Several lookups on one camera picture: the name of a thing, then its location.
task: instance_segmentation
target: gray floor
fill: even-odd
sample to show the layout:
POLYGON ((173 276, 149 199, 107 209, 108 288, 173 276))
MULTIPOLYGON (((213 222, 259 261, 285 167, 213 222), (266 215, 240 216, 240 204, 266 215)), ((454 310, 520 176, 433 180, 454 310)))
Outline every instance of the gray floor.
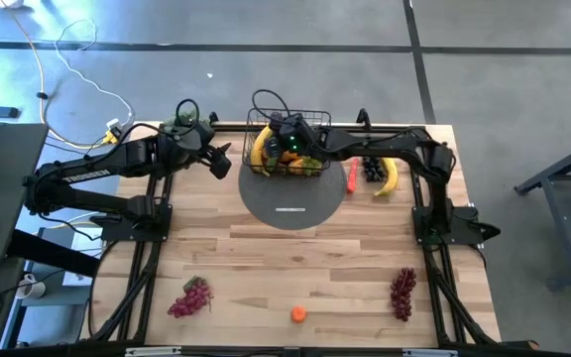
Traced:
MULTIPOLYGON (((42 40, 89 17, 106 42, 409 45, 400 0, 27 4, 35 8, 19 11, 20 18, 42 40)), ((571 47, 571 0, 413 0, 412 5, 424 46, 571 47)), ((68 38, 87 35, 81 25, 68 38)), ((23 42, 0 11, 1 39, 23 42)), ((243 120, 250 94, 259 87, 275 89, 290 106, 328 110, 337 121, 353 120, 362 106, 375 122, 424 120, 409 54, 66 55, 102 86, 124 95, 140 120, 170 117, 185 96, 223 120, 243 120)), ((57 91, 48 118, 59 130, 67 128, 69 138, 93 141, 106 121, 125 118, 119 102, 68 73, 53 52, 41 51, 41 56, 47 91, 57 91)), ((571 151, 571 57, 426 55, 424 62, 437 123, 455 126, 471 199, 482 220, 503 229, 486 252, 503 339, 534 339, 543 349, 571 352, 571 289, 554 294, 544 284, 564 272, 547 205, 541 192, 517 197, 512 190, 571 151)), ((37 122, 37 88, 32 53, 0 50, 0 104, 20 107, 20 121, 37 122)), ((46 148, 42 162, 74 157, 46 148)), ((111 192, 115 185, 116 179, 106 179, 85 187, 111 192)), ((75 214, 60 212, 61 217, 75 214)), ((41 224, 24 214, 19 226, 32 231, 41 224)), ((32 342, 64 341, 32 332, 24 336, 32 342)))

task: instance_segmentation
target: gray circular mat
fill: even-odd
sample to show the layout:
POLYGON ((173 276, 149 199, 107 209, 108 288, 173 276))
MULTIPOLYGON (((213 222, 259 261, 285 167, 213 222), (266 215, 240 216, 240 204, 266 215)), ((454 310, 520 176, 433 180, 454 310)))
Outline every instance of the gray circular mat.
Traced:
POLYGON ((320 177, 253 173, 242 166, 239 192, 248 210, 280 229, 304 229, 329 218, 345 197, 347 179, 340 163, 331 163, 320 177))

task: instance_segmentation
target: banana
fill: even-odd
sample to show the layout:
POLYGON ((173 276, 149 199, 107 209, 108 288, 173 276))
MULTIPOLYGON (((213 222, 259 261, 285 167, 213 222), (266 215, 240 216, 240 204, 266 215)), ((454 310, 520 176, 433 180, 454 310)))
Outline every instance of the banana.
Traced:
POLYGON ((273 135, 273 131, 266 125, 266 128, 264 128, 259 136, 257 136, 257 139, 255 139, 255 144, 253 144, 253 149, 250 152, 250 164, 252 165, 253 171, 263 173, 266 176, 269 176, 270 173, 264 169, 262 151, 264 150, 266 139, 270 138, 271 135, 273 135))
POLYGON ((383 162, 383 167, 385 167, 385 171, 387 172, 387 182, 381 190, 374 193, 374 196, 380 195, 389 195, 392 193, 394 188, 396 188, 396 184, 398 184, 398 169, 396 169, 396 163, 392 158, 381 158, 383 162))

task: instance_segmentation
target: wooden table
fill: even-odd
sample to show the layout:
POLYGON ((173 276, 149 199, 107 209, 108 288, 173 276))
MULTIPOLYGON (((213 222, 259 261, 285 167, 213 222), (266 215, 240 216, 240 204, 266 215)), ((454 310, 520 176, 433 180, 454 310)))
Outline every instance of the wooden table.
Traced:
MULTIPOLYGON (((448 142, 456 151, 451 126, 427 129, 435 140, 448 142)), ((133 137, 150 134, 137 129, 133 137)), ((218 133, 214 142, 232 143, 228 158, 233 167, 225 179, 216 179, 201 165, 174 178, 171 233, 158 267, 147 344, 437 345, 423 255, 413 237, 410 209, 414 201, 405 162, 396 160, 400 178, 392 196, 373 198, 381 183, 368 183, 359 176, 356 192, 348 194, 326 222, 283 231, 261 223, 242 202, 238 175, 243 133, 218 133), (411 294, 413 316, 402 322, 391 316, 390 281, 406 266, 416 269, 417 286, 411 294), (204 308, 180 319, 168 316, 175 298, 183 295, 182 286, 194 275, 211 285, 212 310, 204 308), (294 305, 307 309, 305 323, 290 321, 294 305)), ((348 171, 349 163, 344 167, 348 171)), ((118 194, 143 194, 147 180, 121 178, 118 194)), ((448 188, 454 204, 468 202, 459 161, 448 188)), ((134 246, 117 244, 101 266, 93 296, 94 330, 125 293, 134 246)), ((481 258, 468 247, 451 246, 450 250, 460 300, 488 335, 499 340, 481 258)), ((448 303, 443 310, 447 331, 454 338, 448 303)), ((130 336, 139 311, 137 300, 130 336)))

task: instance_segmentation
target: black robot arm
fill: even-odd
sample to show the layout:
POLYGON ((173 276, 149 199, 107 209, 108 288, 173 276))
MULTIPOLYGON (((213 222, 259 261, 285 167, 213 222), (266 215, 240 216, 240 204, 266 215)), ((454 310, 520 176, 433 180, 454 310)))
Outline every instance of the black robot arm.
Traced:
POLYGON ((451 232, 454 215, 446 185, 456 159, 446 143, 434 141, 423 128, 408 128, 388 137, 357 136, 330 127, 311 128, 300 114, 273 118, 270 125, 282 147, 288 147, 288 141, 294 141, 300 155, 320 161, 344 161, 355 156, 406 161, 426 180, 431 197, 428 207, 422 207, 425 209, 418 212, 419 216, 414 216, 419 220, 415 225, 418 241, 422 242, 424 238, 424 243, 428 243, 433 235, 444 237, 451 232))
POLYGON ((104 155, 42 165, 34 175, 25 179, 26 207, 31 213, 39 214, 50 214, 64 207, 100 211, 138 223, 156 219, 158 210, 152 196, 122 198, 76 189, 70 185, 115 175, 124 178, 151 175, 161 179, 194 163, 209 166, 219 179, 223 179, 230 169, 230 161, 225 155, 228 145, 215 148, 209 144, 214 131, 207 123, 198 122, 190 130, 170 125, 158 129, 136 124, 129 131, 138 126, 150 127, 158 134, 121 142, 104 155))

